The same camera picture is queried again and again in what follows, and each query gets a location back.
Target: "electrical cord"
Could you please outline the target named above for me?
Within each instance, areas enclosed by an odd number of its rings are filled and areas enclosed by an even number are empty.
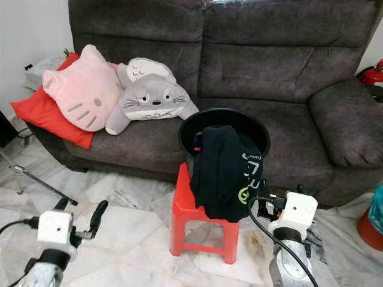
[[[282,241],[280,241],[279,239],[277,239],[273,234],[271,234],[266,228],[264,228],[263,225],[261,225],[261,223],[258,222],[257,218],[254,216],[253,212],[251,211],[251,207],[253,205],[253,203],[256,201],[256,200],[269,200],[267,199],[266,197],[253,197],[252,199],[250,199],[248,202],[247,202],[247,209],[249,211],[249,215],[250,215],[250,218],[254,221],[254,223],[256,224],[256,226],[259,227],[259,229],[261,229],[268,237],[270,237],[274,243],[278,244],[280,247],[282,247],[283,249],[285,249],[297,262],[298,264],[302,267],[302,269],[305,271],[305,273],[307,274],[307,276],[309,277],[311,283],[314,285],[314,287],[319,287],[318,286],[318,283],[317,281],[315,281],[315,278],[313,277],[313,275],[311,274],[311,272],[308,270],[308,268],[306,267],[306,265],[304,265],[304,263],[302,262],[302,260],[300,260],[300,258],[294,253],[294,251],[292,251],[286,244],[284,244]]]
[[[15,224],[28,224],[29,219],[23,219],[23,220],[18,220],[18,221],[13,221],[11,223],[5,224],[1,229],[0,229],[0,234],[4,232],[8,227],[11,227],[12,225]]]
[[[22,130],[18,131],[17,132],[17,137],[20,138],[20,139],[28,139],[28,138],[30,138],[33,135],[33,133],[31,133],[30,135],[27,135],[27,136],[20,136],[19,134],[21,134],[25,130],[29,130],[29,128],[26,127],[25,129],[22,129]]]
[[[39,220],[39,217],[38,216],[35,216],[35,217],[32,217],[31,219],[23,219],[23,220],[17,220],[17,221],[13,221],[13,222],[10,222],[8,224],[5,224],[1,229],[0,229],[0,234],[3,233],[8,227],[11,227],[13,225],[16,225],[16,224],[27,224],[29,225],[30,227],[36,229],[38,228],[38,220]],[[26,276],[28,272],[26,271],[26,273],[17,281],[13,282],[11,285],[9,285],[8,287],[15,287],[17,284],[19,284],[19,282]]]
[[[25,274],[19,279],[19,280],[16,280],[15,282],[13,282],[10,286],[8,287],[15,287],[17,284],[19,284],[19,282],[25,277]]]

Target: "stool leg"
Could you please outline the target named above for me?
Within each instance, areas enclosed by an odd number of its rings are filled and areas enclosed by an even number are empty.
[[[180,216],[172,218],[172,239],[170,252],[173,256],[180,256],[184,247],[185,240],[185,221]]]
[[[233,264],[237,260],[239,224],[224,226],[223,260],[226,264]]]

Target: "sofa backrest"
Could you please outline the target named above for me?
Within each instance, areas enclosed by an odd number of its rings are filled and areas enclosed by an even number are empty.
[[[203,9],[195,0],[69,0],[76,53],[93,44],[113,63],[146,57],[166,64],[191,97],[197,82]]]
[[[370,0],[69,0],[76,52],[147,57],[191,95],[304,103],[353,77]]]

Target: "cat whiskers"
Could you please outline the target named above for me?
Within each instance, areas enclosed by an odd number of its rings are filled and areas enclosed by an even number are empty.
[[[80,121],[83,117],[85,117],[87,114],[89,114],[89,111],[86,111],[85,113],[83,113],[81,116],[79,116],[77,118],[78,121]]]
[[[136,101],[136,100],[127,100],[127,101],[124,103],[123,107],[124,107],[124,108],[127,108],[127,107],[129,107],[129,106],[139,106],[139,102]]]
[[[96,119],[97,119],[97,116],[94,116],[86,127],[89,128],[95,122]]]
[[[181,103],[181,102],[186,102],[184,96],[178,96],[173,100],[173,103]]]
[[[74,111],[75,109],[81,107],[82,105],[83,105],[83,103],[79,103],[79,104],[73,106],[72,108],[68,109],[68,112],[72,112],[72,111]]]
[[[139,106],[139,103],[126,103],[125,105],[123,105],[123,108],[128,108],[130,106]]]

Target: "blue bag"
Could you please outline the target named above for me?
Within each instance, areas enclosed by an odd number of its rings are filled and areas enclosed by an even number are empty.
[[[369,212],[369,221],[383,235],[383,185],[378,186],[375,190]]]

